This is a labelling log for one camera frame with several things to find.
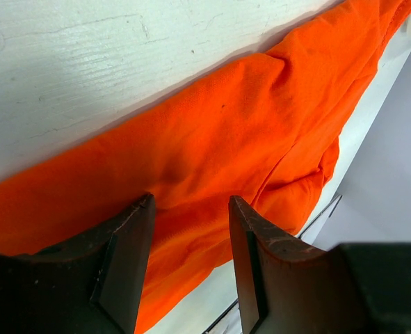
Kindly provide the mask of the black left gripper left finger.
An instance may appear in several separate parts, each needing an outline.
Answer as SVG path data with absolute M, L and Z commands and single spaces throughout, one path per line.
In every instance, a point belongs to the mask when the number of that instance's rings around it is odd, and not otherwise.
M 155 214 L 147 194 L 36 254 L 0 254 L 0 333 L 133 333 Z

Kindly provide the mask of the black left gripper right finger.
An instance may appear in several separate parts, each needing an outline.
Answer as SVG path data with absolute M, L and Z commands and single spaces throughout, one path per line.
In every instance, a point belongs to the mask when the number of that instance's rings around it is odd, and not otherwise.
M 244 333 L 411 333 L 411 243 L 321 250 L 229 200 Z

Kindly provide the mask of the orange t-shirt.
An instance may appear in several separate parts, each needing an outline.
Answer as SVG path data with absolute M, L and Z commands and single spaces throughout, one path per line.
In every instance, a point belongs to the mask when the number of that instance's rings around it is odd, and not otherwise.
M 231 260 L 230 196 L 301 230 L 334 174 L 344 125 L 410 13 L 411 1 L 344 1 L 268 51 L 0 182 L 0 253 L 34 253 L 153 194 L 136 325 L 151 329 Z

